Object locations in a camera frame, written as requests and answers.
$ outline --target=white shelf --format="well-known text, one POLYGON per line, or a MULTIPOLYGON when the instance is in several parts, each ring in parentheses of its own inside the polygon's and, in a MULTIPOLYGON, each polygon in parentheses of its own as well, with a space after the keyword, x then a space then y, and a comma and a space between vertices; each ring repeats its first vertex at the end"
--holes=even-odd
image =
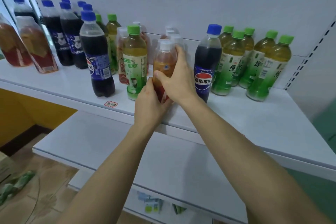
MULTIPOLYGON (((130 126, 78 111, 34 145, 33 152, 92 173, 130 126)), ((245 204, 204 145, 155 132, 132 188, 227 223, 247 223, 245 204)))
MULTIPOLYGON (((93 171, 88 172, 79 170, 72 180, 70 180, 68 187, 75 191, 79 191, 92 174, 93 171)), ((168 201, 164 201, 160 214, 145 213, 144 202, 138 200, 136 189, 130 190, 124 205, 124 211, 156 224, 212 224, 211 217, 196 213, 189 209, 182 214, 176 215, 172 204, 168 201)))
MULTIPOLYGON (((39 74, 33 66, 14 68, 1 60, 0 88, 133 124, 135 102, 128 99, 117 75, 115 94, 104 98, 93 93, 88 70, 61 65, 59 69, 39 74), (118 105, 106 107, 107 101, 118 105)), ((244 89, 234 87, 225 97, 210 94, 208 106, 284 167, 336 181, 336 155, 286 91, 272 89, 266 101, 255 102, 244 89)), ((204 144, 178 105, 157 132, 204 144)))

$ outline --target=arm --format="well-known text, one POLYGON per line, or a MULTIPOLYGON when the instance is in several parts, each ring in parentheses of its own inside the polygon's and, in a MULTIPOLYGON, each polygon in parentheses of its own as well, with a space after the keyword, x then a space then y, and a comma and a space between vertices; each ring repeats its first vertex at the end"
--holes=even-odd
POLYGON ((177 47, 173 76, 155 71, 169 97, 187 113, 239 197, 262 223, 330 223, 296 181, 197 96, 194 74, 177 47))
POLYGON ((145 147, 171 103, 159 103, 149 78, 135 102, 134 125, 79 191, 58 224, 117 223, 145 147))

